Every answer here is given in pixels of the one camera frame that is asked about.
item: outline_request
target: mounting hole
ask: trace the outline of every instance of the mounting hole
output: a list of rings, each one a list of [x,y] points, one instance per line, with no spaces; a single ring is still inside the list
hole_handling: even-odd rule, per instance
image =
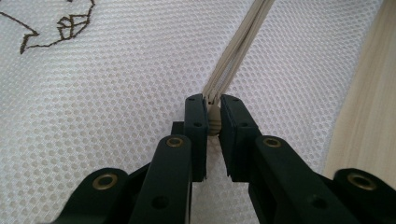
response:
[[[178,137],[169,138],[166,141],[166,145],[168,145],[169,147],[180,147],[181,145],[183,145],[183,139]]]
[[[317,209],[326,209],[327,203],[324,199],[320,198],[318,195],[314,194],[308,197],[308,202],[316,207]]]
[[[349,183],[353,184],[354,186],[360,189],[365,189],[365,190],[376,189],[375,182],[371,180],[369,177],[366,177],[364,175],[360,175],[357,173],[350,173],[346,178],[349,181]]]
[[[104,190],[111,189],[117,183],[117,176],[111,173],[99,175],[93,180],[92,186],[94,189]]]
[[[155,209],[164,209],[169,205],[169,199],[165,196],[158,196],[151,201],[151,205]]]
[[[263,142],[268,147],[280,147],[282,145],[280,144],[279,140],[275,138],[265,138]]]

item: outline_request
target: white mesh fabric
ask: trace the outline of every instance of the white mesh fabric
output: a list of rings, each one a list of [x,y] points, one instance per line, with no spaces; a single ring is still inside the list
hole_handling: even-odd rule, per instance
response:
[[[2,0],[0,12],[38,31],[82,4],[40,3]],[[29,30],[0,15],[0,223],[50,222],[91,172],[150,162],[251,3],[97,0],[75,38],[23,54]]]
[[[228,89],[317,172],[381,2],[275,1]]]
[[[41,15],[70,8],[54,1],[28,17],[26,2],[33,4],[20,0],[16,9],[2,0],[0,12],[46,24]],[[97,0],[75,38],[23,54],[29,32],[0,15],[0,222],[49,222],[86,175],[149,162],[251,2]],[[244,100],[262,133],[288,140],[317,171],[379,5],[276,1],[228,92]],[[216,139],[207,171],[194,184],[191,222],[257,223],[247,186],[225,176]]]

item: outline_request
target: mesh surface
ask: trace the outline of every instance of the mesh surface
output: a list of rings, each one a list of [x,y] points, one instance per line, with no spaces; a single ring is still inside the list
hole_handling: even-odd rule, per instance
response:
[[[50,222],[86,175],[149,162],[252,1],[43,3],[0,2],[1,223]],[[379,5],[276,1],[230,88],[263,133],[287,139],[316,170]],[[58,24],[69,40],[46,25],[64,15],[81,15]],[[33,31],[10,17],[41,36],[24,46]],[[193,187],[192,223],[257,223],[216,139],[207,172]]]
[[[380,4],[275,1],[228,89],[317,172]]]

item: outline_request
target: brass insert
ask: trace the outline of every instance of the brass insert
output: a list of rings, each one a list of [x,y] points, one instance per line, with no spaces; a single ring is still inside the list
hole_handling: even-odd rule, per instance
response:
[[[350,173],[347,176],[347,180],[351,184],[355,185],[356,187],[358,187],[360,189],[365,189],[365,190],[375,190],[376,189],[376,183],[364,175],[360,175],[357,173]]]
[[[111,173],[99,175],[93,180],[92,186],[94,189],[104,190],[111,189],[117,183],[117,176]]]
[[[169,138],[166,141],[166,145],[169,147],[181,147],[183,145],[183,139],[178,137]]]
[[[282,144],[280,144],[279,140],[277,140],[275,138],[265,138],[263,142],[268,147],[280,147],[280,146],[282,146]]]

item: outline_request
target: wooden surface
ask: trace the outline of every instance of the wooden surface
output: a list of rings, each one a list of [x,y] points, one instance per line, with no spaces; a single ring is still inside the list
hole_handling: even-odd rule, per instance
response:
[[[396,1],[385,0],[336,122],[324,174],[356,167],[396,189]]]

